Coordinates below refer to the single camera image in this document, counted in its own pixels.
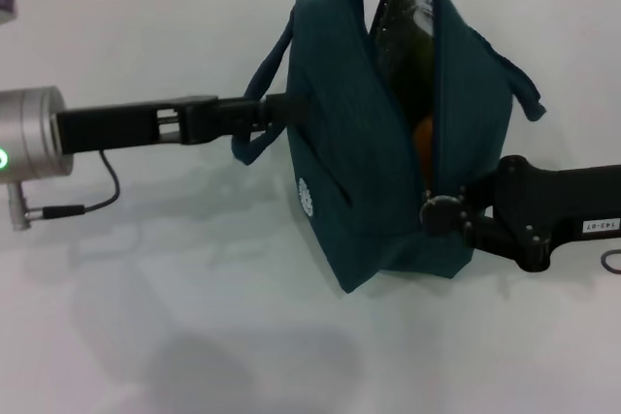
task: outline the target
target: white table surface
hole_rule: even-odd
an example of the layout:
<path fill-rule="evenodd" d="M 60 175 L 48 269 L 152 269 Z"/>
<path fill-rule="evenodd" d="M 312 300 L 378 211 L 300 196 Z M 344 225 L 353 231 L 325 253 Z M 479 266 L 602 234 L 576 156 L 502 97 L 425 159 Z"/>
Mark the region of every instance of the white table surface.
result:
<path fill-rule="evenodd" d="M 0 88 L 57 84 L 77 108 L 240 95 L 294 0 L 18 2 Z M 621 0 L 455 2 L 548 107 L 537 124 L 515 107 L 506 153 L 621 163 Z M 284 138 L 251 168 L 226 139 L 110 158 L 112 207 L 21 234 L 0 208 L 2 413 L 619 410 L 621 277 L 599 258 L 621 240 L 566 245 L 541 274 L 478 253 L 454 280 L 379 275 L 345 296 Z M 26 189 L 33 205 L 91 203 L 112 183 L 87 154 Z"/>

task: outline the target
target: bag handle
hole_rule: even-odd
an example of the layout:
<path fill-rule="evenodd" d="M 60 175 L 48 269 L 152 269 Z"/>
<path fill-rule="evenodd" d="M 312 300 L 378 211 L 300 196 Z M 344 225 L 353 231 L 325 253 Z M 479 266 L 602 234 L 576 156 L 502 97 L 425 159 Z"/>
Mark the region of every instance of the bag handle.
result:
<path fill-rule="evenodd" d="M 519 67 L 514 65 L 508 58 L 497 53 L 492 45 L 487 42 L 477 31 L 470 28 L 474 36 L 487 48 L 487 51 L 503 66 L 508 86 L 511 92 L 522 106 L 526 117 L 530 121 L 539 120 L 546 112 L 545 107 L 539 102 L 541 95 L 533 81 Z"/>
<path fill-rule="evenodd" d="M 289 21 L 284 28 L 280 39 L 276 42 L 276 45 L 270 52 L 270 54 L 263 60 L 263 63 L 259 66 L 258 70 L 250 80 L 250 84 L 244 93 L 244 97 L 253 100 L 261 99 L 274 80 L 274 76 L 280 68 L 282 57 L 286 52 L 291 40 L 293 39 L 293 12 L 289 17 Z M 250 134 L 236 135 L 231 141 L 231 148 L 233 149 L 233 155 L 236 159 L 250 165 L 254 162 L 263 151 L 273 143 L 276 138 L 284 131 L 286 125 L 280 123 L 275 124 L 268 128 L 261 136 L 250 140 Z"/>

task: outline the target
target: printed label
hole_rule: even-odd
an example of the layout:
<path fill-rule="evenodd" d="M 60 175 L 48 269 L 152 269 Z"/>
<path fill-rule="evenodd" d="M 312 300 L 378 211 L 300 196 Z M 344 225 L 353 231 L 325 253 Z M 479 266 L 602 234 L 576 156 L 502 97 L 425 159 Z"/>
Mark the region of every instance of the printed label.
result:
<path fill-rule="evenodd" d="M 606 220 L 588 220 L 582 223 L 582 233 L 601 233 L 619 230 L 621 218 L 607 218 Z"/>

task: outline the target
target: silver cylindrical motor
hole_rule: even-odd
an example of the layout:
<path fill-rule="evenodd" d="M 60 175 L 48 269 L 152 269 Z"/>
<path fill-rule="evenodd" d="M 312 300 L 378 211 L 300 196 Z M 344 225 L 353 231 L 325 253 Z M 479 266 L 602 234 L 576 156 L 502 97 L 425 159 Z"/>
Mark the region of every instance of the silver cylindrical motor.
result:
<path fill-rule="evenodd" d="M 65 109 L 56 87 L 0 92 L 0 183 L 69 175 L 54 115 Z"/>

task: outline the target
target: green indicator light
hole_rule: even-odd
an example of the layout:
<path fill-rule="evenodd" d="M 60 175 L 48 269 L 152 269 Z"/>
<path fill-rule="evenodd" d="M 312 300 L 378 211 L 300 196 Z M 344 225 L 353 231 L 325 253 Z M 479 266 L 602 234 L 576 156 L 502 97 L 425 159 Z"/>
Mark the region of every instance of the green indicator light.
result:
<path fill-rule="evenodd" d="M 9 154 L 0 147 L 0 170 L 6 169 L 7 165 L 9 165 Z"/>

